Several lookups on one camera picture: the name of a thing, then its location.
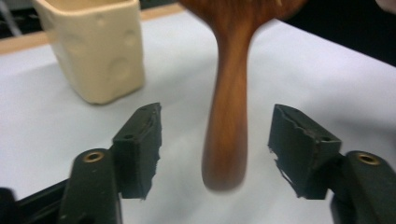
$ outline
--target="white tabletop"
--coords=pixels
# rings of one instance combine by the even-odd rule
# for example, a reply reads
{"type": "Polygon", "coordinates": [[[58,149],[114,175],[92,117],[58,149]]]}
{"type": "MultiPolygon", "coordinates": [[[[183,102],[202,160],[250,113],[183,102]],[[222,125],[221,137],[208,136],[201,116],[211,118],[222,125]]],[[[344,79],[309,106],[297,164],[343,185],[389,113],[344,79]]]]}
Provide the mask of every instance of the white tabletop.
{"type": "Polygon", "coordinates": [[[305,112],[343,140],[343,153],[369,151],[396,169],[396,68],[271,21],[249,54],[246,180],[229,193],[208,191],[200,165],[215,38],[186,12],[142,26],[147,84],[109,105],[83,102],[49,46],[0,56],[0,186],[21,199],[66,179],[80,152],[108,148],[134,111],[154,102],[163,107],[161,159],[148,198],[122,200],[124,223],[332,223],[332,193],[297,199],[275,166],[274,104],[305,112]]]}

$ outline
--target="ceramic cup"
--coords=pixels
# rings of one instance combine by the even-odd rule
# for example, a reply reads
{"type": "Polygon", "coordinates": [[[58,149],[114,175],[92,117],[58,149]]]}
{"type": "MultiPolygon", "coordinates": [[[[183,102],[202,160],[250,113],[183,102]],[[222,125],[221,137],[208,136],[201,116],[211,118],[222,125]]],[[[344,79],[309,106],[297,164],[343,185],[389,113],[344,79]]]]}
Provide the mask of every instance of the ceramic cup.
{"type": "Polygon", "coordinates": [[[64,75],[87,102],[106,104],[145,82],[138,0],[34,0],[64,75]]]}

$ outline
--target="wooden spoon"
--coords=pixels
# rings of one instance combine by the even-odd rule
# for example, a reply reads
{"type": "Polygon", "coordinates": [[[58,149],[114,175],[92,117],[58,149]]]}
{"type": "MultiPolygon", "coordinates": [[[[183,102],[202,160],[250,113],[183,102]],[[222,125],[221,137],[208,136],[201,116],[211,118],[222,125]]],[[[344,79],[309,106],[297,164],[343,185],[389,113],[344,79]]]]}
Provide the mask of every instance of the wooden spoon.
{"type": "Polygon", "coordinates": [[[247,61],[255,31],[285,18],[306,0],[179,0],[212,29],[219,66],[206,131],[202,177],[207,188],[227,190],[244,179],[248,157],[247,61]]]}

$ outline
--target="cream-colored container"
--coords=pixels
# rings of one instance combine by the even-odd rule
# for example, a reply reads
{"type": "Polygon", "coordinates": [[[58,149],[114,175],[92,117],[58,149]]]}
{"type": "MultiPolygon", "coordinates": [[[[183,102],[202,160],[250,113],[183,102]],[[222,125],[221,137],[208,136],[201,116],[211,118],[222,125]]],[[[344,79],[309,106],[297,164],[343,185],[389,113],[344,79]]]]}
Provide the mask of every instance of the cream-colored container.
{"type": "Polygon", "coordinates": [[[33,2],[59,65],[84,100],[106,104],[144,84],[138,0],[33,2]]]}

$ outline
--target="wooden handle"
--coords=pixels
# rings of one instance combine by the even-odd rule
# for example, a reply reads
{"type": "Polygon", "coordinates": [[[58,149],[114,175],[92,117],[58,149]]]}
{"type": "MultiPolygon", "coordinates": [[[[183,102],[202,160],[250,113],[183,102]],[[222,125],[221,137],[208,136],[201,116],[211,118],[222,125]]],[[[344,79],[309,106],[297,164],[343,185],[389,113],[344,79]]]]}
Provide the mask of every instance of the wooden handle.
{"type": "Polygon", "coordinates": [[[247,59],[251,36],[234,32],[226,38],[216,37],[219,71],[206,131],[202,177],[209,189],[227,190],[243,181],[247,167],[247,59]]]}

